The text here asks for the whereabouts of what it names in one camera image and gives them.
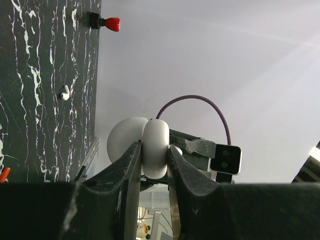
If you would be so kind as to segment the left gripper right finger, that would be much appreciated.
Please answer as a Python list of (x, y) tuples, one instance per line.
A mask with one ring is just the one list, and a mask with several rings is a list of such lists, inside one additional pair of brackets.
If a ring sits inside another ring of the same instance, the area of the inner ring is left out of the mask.
[(317, 240), (320, 185), (218, 183), (171, 147), (167, 174), (175, 240)]

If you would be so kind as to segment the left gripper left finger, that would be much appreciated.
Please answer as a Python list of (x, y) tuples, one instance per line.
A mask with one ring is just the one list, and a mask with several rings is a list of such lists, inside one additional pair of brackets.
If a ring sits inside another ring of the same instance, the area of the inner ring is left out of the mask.
[(134, 240), (141, 176), (140, 141), (84, 181), (3, 183), (3, 240)]

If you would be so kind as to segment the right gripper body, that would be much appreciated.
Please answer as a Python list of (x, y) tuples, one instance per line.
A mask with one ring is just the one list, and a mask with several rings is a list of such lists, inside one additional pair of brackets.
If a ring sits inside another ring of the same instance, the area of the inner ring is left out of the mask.
[(212, 180), (217, 173), (210, 168), (216, 155), (216, 143), (202, 137), (196, 137), (176, 130), (169, 131), (169, 142), (182, 151), (184, 159)]

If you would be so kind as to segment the white earbud charging case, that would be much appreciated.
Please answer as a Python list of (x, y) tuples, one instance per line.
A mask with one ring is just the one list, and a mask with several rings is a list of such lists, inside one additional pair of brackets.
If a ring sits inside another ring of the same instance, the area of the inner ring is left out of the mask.
[(106, 144), (109, 160), (117, 161), (134, 143), (141, 141), (141, 168), (149, 179), (161, 179), (167, 173), (170, 129), (161, 119), (126, 118), (111, 130)]

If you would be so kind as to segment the white earbud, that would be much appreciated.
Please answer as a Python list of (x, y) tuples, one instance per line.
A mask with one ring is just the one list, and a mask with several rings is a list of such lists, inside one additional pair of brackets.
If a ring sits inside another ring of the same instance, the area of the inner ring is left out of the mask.
[(64, 85), (64, 92), (60, 93), (60, 98), (63, 101), (67, 101), (70, 98), (70, 90), (69, 90), (68, 85)]

